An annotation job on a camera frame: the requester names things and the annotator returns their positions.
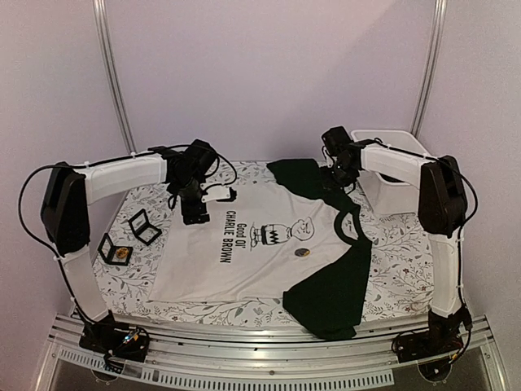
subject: cartoon character print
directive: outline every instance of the cartoon character print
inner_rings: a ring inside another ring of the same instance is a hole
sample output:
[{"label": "cartoon character print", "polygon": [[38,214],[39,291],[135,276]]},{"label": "cartoon character print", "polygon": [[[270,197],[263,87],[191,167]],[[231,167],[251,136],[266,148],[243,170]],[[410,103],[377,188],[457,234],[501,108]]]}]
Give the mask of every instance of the cartoon character print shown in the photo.
[{"label": "cartoon character print", "polygon": [[256,228],[255,225],[252,225],[250,229],[250,246],[255,248],[259,243],[266,246],[282,244],[292,237],[305,241],[311,239],[314,233],[315,227],[310,217],[307,217],[305,220],[299,219],[292,226],[266,224]]}]

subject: white basket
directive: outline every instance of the white basket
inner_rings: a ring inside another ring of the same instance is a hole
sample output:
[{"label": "white basket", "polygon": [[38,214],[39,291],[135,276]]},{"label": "white basket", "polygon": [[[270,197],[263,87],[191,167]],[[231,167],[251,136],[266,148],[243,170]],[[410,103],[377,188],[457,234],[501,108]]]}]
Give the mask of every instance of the white basket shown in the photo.
[{"label": "white basket", "polygon": [[[366,138],[381,138],[386,144],[417,153],[429,153],[414,136],[404,130],[353,130],[354,141]],[[368,147],[381,148],[378,145]],[[374,213],[389,215],[416,213],[418,211],[419,189],[408,183],[389,182],[378,173],[361,171],[358,179]]]}]

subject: metal pole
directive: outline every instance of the metal pole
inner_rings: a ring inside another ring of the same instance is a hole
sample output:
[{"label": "metal pole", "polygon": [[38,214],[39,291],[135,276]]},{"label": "metal pole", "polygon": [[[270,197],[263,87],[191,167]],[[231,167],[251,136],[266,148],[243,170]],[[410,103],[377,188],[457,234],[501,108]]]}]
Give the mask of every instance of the metal pole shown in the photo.
[{"label": "metal pole", "polygon": [[411,126],[411,134],[418,138],[422,128],[423,118],[427,109],[429,95],[431,93],[432,82],[440,53],[441,38],[443,35],[443,26],[445,21],[445,12],[447,10],[447,0],[436,0],[434,9],[434,19],[432,21],[431,42],[427,55],[427,65],[423,75],[422,89],[418,99],[416,112],[414,113],[413,124]]},{"label": "metal pole", "polygon": [[121,136],[125,143],[127,152],[135,152],[136,145],[134,137],[130,129],[129,118],[125,110],[125,102],[123,101],[123,94],[121,93],[120,82],[116,73],[116,64],[114,55],[112,54],[112,45],[110,34],[108,32],[107,11],[105,8],[105,0],[94,0],[94,16],[96,18],[96,27],[98,30],[99,45],[101,47],[101,54],[105,70],[107,71],[108,84],[112,93],[112,102],[116,110],[116,116],[120,125]]}]

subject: black picture frame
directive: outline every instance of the black picture frame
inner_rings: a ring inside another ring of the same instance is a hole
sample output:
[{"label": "black picture frame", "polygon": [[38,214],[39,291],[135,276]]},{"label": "black picture frame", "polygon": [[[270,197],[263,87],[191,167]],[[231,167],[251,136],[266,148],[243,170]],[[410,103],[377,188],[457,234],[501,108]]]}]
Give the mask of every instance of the black picture frame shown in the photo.
[{"label": "black picture frame", "polygon": [[[136,220],[138,220],[141,217],[144,218],[144,223],[139,226],[135,226],[134,222],[136,222]],[[157,226],[154,226],[150,223],[150,220],[148,219],[147,211],[145,209],[141,209],[139,212],[134,214],[129,219],[129,225],[130,225],[130,230],[132,231],[132,233],[134,234],[136,239],[139,240],[140,242],[144,243],[146,246],[150,246],[154,242],[154,240],[159,238],[161,236],[161,234],[163,233],[163,231],[161,229],[159,229]],[[146,240],[145,238],[142,237],[142,233],[145,232],[146,230],[152,230],[155,232],[154,235],[149,240]]]},{"label": "black picture frame", "polygon": [[[107,253],[105,253],[103,251],[103,247],[105,246],[106,242],[108,242],[108,244],[110,246]],[[129,251],[127,256],[123,259],[116,257],[116,252],[120,248],[126,248]],[[103,234],[103,237],[102,237],[101,241],[99,242],[99,246],[98,246],[98,253],[99,253],[100,257],[103,259],[103,261],[107,265],[111,265],[111,266],[128,266],[130,263],[130,257],[132,257],[133,250],[134,250],[134,248],[132,248],[130,246],[115,246],[114,242],[112,242],[112,239],[107,232],[105,232]]]}]

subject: floral patterned mat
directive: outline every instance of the floral patterned mat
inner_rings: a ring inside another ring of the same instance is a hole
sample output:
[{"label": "floral patterned mat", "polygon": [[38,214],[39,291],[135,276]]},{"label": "floral patterned mat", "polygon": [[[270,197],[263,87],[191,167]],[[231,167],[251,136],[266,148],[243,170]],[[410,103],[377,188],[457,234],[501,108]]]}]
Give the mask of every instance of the floral patterned mat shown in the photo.
[{"label": "floral patterned mat", "polygon": [[[274,182],[265,163],[237,162],[234,165],[239,173],[239,184]],[[220,167],[209,182],[223,182],[232,176],[229,167]],[[362,227],[374,243],[362,320],[368,322],[427,312],[432,294],[432,257],[427,235],[418,219],[414,214],[375,216],[360,187],[350,196],[361,206]],[[175,304],[148,301],[172,216],[177,213],[177,208],[169,209],[168,198],[165,185],[135,188],[126,196],[112,224],[110,236],[114,244],[134,247],[126,267],[109,266],[100,256],[94,262],[94,274],[103,299],[113,312],[152,321],[244,327],[299,326],[283,309],[279,298]],[[151,223],[163,231],[148,247],[134,238],[127,222],[143,208]],[[344,221],[344,230],[355,235],[348,218]]]}]

